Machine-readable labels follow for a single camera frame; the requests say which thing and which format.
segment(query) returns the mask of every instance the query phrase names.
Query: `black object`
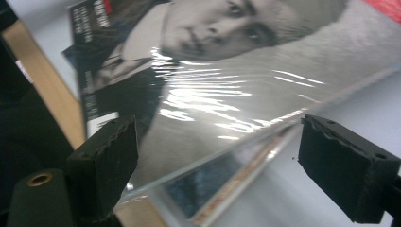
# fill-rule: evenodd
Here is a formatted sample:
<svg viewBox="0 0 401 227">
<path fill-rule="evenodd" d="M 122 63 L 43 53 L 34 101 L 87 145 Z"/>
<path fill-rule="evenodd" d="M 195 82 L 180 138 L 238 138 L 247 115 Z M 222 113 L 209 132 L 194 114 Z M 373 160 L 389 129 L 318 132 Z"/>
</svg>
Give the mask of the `black object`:
<svg viewBox="0 0 401 227">
<path fill-rule="evenodd" d="M 379 223 L 385 210 L 401 219 L 399 158 L 334 121 L 303 124 L 299 163 L 350 220 Z"/>
<path fill-rule="evenodd" d="M 120 226 L 113 207 L 138 159 L 133 116 L 112 120 L 67 160 L 17 183 L 8 227 Z"/>
</svg>

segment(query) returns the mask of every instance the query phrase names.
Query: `magazine cover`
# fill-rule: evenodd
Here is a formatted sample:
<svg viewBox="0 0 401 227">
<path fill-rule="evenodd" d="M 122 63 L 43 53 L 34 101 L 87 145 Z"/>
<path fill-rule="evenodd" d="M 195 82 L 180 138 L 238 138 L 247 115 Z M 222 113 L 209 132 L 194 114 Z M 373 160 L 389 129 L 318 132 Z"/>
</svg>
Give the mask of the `magazine cover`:
<svg viewBox="0 0 401 227">
<path fill-rule="evenodd" d="M 132 189 L 166 181 L 235 140 L 396 70 L 399 17 L 374 2 L 88 0 L 73 6 L 72 51 L 88 136 L 108 120 L 135 114 L 140 157 Z"/>
</svg>

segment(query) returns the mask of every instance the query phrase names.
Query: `hair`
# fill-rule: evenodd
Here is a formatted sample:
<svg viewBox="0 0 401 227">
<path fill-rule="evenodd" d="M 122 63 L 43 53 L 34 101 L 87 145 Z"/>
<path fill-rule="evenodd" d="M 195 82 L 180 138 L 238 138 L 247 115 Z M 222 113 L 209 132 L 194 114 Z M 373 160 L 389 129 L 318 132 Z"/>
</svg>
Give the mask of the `hair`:
<svg viewBox="0 0 401 227">
<path fill-rule="evenodd" d="M 277 23 L 276 40 L 278 44 L 297 41 L 311 35 L 324 26 L 339 20 L 345 11 L 348 0 L 280 0 L 282 5 L 290 7 L 300 15 L 302 26 Z M 281 13 L 283 7 L 277 7 L 277 21 L 287 20 Z"/>
</svg>

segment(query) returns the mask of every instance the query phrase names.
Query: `white collar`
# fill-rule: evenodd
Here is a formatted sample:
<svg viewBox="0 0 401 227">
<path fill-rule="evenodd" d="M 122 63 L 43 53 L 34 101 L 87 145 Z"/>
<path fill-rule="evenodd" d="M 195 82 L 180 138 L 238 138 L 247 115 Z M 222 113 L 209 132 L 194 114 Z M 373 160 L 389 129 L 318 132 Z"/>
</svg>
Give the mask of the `white collar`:
<svg viewBox="0 0 401 227">
<path fill-rule="evenodd" d="M 171 3 L 153 7 L 132 30 L 121 50 L 121 59 L 134 61 L 151 58 L 150 50 L 160 47 L 164 19 Z"/>
</svg>

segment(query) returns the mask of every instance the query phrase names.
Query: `printed face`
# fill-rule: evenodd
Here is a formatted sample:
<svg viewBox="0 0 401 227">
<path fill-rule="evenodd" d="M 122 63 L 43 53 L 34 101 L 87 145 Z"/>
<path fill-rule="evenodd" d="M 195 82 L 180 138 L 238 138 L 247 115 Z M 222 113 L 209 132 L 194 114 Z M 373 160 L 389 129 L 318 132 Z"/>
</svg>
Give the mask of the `printed face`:
<svg viewBox="0 0 401 227">
<path fill-rule="evenodd" d="M 162 50 L 181 61 L 227 59 L 276 45 L 280 27 L 299 21 L 279 0 L 179 0 L 166 16 Z"/>
</svg>

